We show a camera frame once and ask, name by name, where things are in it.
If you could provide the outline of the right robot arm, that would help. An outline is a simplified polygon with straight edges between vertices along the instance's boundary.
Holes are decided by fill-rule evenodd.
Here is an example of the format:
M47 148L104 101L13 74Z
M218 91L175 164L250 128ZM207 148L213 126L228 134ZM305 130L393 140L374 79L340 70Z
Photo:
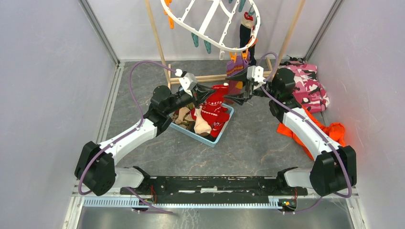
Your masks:
M303 187L313 189L321 197L336 194L349 198L357 182L355 150L333 140L310 119L292 94L295 74L290 69L273 70L272 79L263 73L262 67L249 66L228 76L229 81L243 82L245 90L226 98L243 105L253 96L268 97L271 114L298 137L314 159L312 169L292 167L278 172L277 191L287 195L295 187Z

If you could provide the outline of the teal clothespin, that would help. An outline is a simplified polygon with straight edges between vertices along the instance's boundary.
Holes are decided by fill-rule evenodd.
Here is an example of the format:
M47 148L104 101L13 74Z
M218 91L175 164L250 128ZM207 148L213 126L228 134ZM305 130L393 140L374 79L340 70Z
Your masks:
M192 41L193 41L194 47L196 47L196 48L199 47L199 37L194 33L191 33L191 35L192 35ZM204 46L205 46L207 53L211 54L212 53L211 43L209 43L208 41L205 41L205 40L203 42L204 42Z

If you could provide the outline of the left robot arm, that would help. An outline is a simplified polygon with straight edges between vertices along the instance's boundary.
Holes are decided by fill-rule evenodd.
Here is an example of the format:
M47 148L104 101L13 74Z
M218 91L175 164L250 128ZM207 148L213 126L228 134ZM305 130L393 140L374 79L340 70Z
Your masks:
M214 89L196 84L190 93L172 93L167 86L154 89L148 111L132 127L99 144L90 141L83 146L74 175L81 195L106 194L112 188L130 187L138 194L149 191L150 181L140 168L117 168L117 163L141 144L154 139L172 123L171 113L191 103L202 104Z

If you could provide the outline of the red white patterned sock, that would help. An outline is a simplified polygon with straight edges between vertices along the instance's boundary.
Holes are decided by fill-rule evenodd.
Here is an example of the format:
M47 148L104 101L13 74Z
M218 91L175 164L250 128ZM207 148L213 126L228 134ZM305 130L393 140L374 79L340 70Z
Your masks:
M228 109L223 106L224 96L229 91L229 84L214 85L212 89L215 92L201 105L201 116L213 129L220 129L230 119Z

